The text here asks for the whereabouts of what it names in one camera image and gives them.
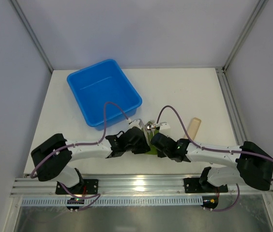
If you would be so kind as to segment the beige cutlery tray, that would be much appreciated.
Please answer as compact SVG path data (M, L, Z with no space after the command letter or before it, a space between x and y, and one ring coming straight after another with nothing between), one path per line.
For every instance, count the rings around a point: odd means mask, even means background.
M201 119L200 118L197 118L197 117L194 117L191 119L188 127L186 128L186 132L188 133L189 137L194 140L196 135L197 135L197 132L199 130L199 127L201 125Z

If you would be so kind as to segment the silver spoon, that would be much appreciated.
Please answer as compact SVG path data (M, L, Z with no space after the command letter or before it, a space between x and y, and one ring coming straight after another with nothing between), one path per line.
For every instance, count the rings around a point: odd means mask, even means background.
M149 136L153 136L154 135L154 131L155 131L155 123L152 122L152 121L149 121L147 124L146 124L146 131L148 133Z

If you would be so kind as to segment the silver fork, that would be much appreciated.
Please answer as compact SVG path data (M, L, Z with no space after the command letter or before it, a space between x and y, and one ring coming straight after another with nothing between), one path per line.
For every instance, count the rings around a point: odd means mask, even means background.
M155 123L154 120L151 120L151 121L149 122L148 128L149 128L150 131L152 131L152 132L154 133L154 131L155 131L155 129L156 129L156 123Z

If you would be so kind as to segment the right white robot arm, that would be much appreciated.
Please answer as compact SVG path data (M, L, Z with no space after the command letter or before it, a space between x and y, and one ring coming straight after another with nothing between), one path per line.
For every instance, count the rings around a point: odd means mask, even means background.
M193 143L188 139L174 141L161 133L151 139L151 145L176 162L208 162L220 168L206 167L199 182L205 190L228 184L245 183L262 191L270 189L273 159L253 142L242 146L212 146Z

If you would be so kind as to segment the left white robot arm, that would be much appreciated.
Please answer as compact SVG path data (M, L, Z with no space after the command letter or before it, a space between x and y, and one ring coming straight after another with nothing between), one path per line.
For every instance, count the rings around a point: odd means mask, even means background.
M68 165L70 162L90 158L117 158L126 152L144 154L150 149L146 135L137 127L106 135L100 142L67 144L63 134L57 133L32 150L34 169L30 176L40 182L56 181L58 195L81 194L86 181L77 168Z

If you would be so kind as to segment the green paper napkin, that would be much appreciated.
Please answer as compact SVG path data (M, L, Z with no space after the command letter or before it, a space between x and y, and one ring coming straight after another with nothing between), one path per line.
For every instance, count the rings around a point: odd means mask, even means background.
M151 139L154 137L155 134L159 132L159 130L151 131L151 130L146 130L142 129L144 132L145 138L147 140L147 144L150 147L150 151L146 152L147 155L157 155L157 149L151 145Z

